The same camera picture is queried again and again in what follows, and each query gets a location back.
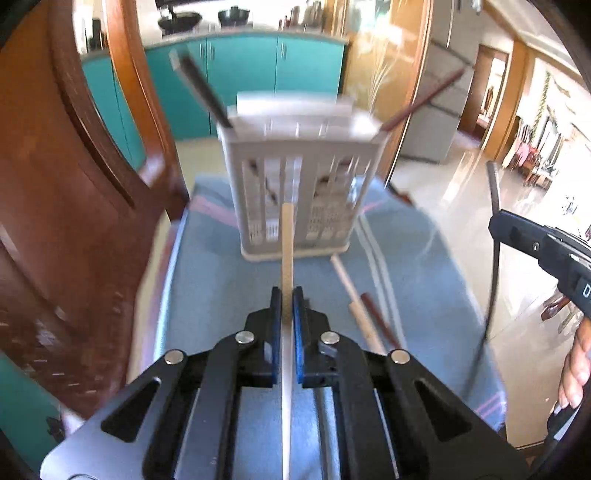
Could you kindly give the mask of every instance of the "wooden door frame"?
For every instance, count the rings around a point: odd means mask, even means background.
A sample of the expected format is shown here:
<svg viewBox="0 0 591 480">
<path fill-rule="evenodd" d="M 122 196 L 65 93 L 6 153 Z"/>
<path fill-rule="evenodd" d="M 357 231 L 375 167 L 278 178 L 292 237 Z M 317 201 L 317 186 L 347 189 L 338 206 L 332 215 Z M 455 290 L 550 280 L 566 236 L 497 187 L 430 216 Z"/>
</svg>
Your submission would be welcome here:
<svg viewBox="0 0 591 480">
<path fill-rule="evenodd" d="M 499 108 L 500 99 L 501 99 L 502 93 L 504 91 L 506 74 L 507 74 L 507 70 L 508 70 L 508 66 L 509 66 L 509 54 L 507 52 L 504 52 L 502 50 L 498 50 L 498 49 L 490 47 L 488 45 L 480 44 L 478 46 L 478 56 L 476 58 L 474 74 L 476 74 L 476 66 L 478 65 L 478 59 L 484 55 L 492 57 L 493 59 L 499 59 L 499 60 L 504 61 L 505 62 L 505 70 L 503 71 L 503 77 L 501 79 L 501 88 L 499 90 L 499 93 L 496 96 L 495 105 L 492 110 L 491 120 L 489 121 L 489 124 L 486 127 L 486 131 L 485 131 L 484 135 L 482 136 L 482 139 L 480 141 L 480 146 L 482 146 L 482 144 L 484 143 L 484 139 L 486 138 L 486 135 L 487 135 L 489 129 L 491 128 L 491 126 L 494 123 L 494 120 L 496 117 L 496 112 Z M 468 101 L 470 99 L 471 94 L 473 93 L 473 87 L 474 87 L 474 81 L 472 81 L 472 83 L 470 84 L 470 90 L 468 91 L 468 97 L 466 98 L 466 105 L 464 106 L 464 111 L 462 112 L 462 117 L 464 116 L 464 114 L 466 112 L 466 107 L 468 106 Z"/>
</svg>

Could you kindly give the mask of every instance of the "kitchen counter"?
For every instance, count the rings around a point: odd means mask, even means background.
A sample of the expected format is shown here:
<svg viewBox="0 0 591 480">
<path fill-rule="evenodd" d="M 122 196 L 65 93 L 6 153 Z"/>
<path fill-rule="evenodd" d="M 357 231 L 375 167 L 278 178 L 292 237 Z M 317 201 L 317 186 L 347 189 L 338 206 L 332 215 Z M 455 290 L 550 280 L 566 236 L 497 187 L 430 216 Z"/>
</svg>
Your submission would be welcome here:
<svg viewBox="0 0 591 480">
<path fill-rule="evenodd" d="M 320 32 L 271 28 L 227 28 L 168 35 L 144 44 L 158 99 L 176 141 L 216 135 L 209 118 L 170 63 L 170 54 L 191 55 L 224 105 L 239 92 L 304 92 L 336 96 L 346 40 Z M 108 51 L 82 57 L 86 81 L 115 144 L 129 164 L 145 160 L 143 142 L 113 70 Z"/>
<path fill-rule="evenodd" d="M 182 43 L 188 40 L 198 40 L 200 38 L 217 38 L 217 37 L 230 37 L 233 35 L 280 35 L 282 37 L 293 37 L 293 38 L 309 38 L 311 40 L 322 40 L 340 45 L 347 45 L 349 39 L 346 37 L 334 37 L 328 33 L 324 33 L 316 30 L 304 31 L 300 28 L 289 28 L 287 30 L 278 30 L 271 27 L 226 27 L 223 29 L 217 28 L 216 30 L 199 30 L 177 33 L 173 35 L 167 35 L 160 41 L 153 43 L 145 43 L 144 48 L 150 50 L 152 48 L 174 45 L 175 43 Z M 82 54 L 80 56 L 82 61 L 96 59 L 109 54 L 108 50 L 97 50 L 89 53 Z"/>
</svg>

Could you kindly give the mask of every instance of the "table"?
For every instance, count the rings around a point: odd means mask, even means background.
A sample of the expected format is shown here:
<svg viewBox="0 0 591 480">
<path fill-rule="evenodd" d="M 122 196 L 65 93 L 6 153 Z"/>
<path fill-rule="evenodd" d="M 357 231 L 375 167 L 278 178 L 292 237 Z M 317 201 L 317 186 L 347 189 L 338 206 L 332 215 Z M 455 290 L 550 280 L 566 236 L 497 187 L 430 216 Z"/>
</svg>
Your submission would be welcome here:
<svg viewBox="0 0 591 480">
<path fill-rule="evenodd" d="M 402 345 L 460 393 L 483 319 L 428 216 L 373 182 L 341 260 L 358 291 L 369 292 L 384 308 L 384 319 L 398 326 Z M 251 263 L 242 258 L 226 180 L 198 177 L 168 271 L 155 357 L 171 348 L 189 354 L 207 350 L 241 330 L 249 312 L 268 306 L 271 288 L 279 280 L 278 261 Z M 328 257 L 296 260 L 294 281 L 303 287 L 311 308 L 328 315 L 333 330 L 367 349 Z M 477 372 L 465 402 L 498 429 L 505 419 L 506 395 L 488 351 Z M 240 467 L 234 478 L 281 478 L 280 389 L 243 390 L 235 449 L 235 465 Z M 295 387 L 294 479 L 321 479 L 323 468 L 336 468 L 332 395 L 319 390 L 315 394 Z M 319 448 L 321 431 L 324 449 Z"/>
</svg>

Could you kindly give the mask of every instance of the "black pot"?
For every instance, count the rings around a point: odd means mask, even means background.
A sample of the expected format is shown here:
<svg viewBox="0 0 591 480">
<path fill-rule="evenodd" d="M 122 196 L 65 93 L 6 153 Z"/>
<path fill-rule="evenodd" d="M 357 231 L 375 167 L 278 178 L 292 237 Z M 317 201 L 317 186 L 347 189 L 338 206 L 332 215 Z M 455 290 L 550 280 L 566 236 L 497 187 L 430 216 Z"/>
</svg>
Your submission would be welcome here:
<svg viewBox="0 0 591 480">
<path fill-rule="evenodd" d="M 221 10 L 217 13 L 217 19 L 223 27 L 236 27 L 246 25 L 250 10 L 242 10 L 238 7 L 232 7 L 230 10 Z"/>
<path fill-rule="evenodd" d="M 173 15 L 172 18 L 161 18 L 158 20 L 158 26 L 164 32 L 164 35 L 172 33 L 189 32 L 199 24 L 202 16 L 197 12 L 182 12 Z"/>
</svg>

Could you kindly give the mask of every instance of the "finger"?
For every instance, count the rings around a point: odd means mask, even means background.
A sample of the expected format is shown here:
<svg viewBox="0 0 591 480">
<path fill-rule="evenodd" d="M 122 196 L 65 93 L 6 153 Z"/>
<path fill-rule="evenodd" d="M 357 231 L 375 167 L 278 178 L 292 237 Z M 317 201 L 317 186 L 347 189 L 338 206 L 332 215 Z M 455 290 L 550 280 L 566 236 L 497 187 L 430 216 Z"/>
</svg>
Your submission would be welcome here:
<svg viewBox="0 0 591 480">
<path fill-rule="evenodd" d="M 564 360 L 564 369 L 562 372 L 562 386 L 570 406 L 577 408 L 583 399 L 583 387 L 577 382 L 573 373 L 570 371 L 570 354 Z"/>
<path fill-rule="evenodd" d="M 569 399 L 566 398 L 566 393 L 564 393 L 564 387 L 562 384 L 558 386 L 558 404 L 560 408 L 566 408 L 569 405 Z"/>
<path fill-rule="evenodd" d="M 570 371 L 580 385 L 585 385 L 591 374 L 591 360 L 578 340 L 573 342 L 573 349 L 570 351 Z"/>
<path fill-rule="evenodd" d="M 577 328 L 575 339 L 581 345 L 581 348 L 585 353 L 591 351 L 591 320 L 587 317 L 583 319 L 579 328 Z"/>
</svg>

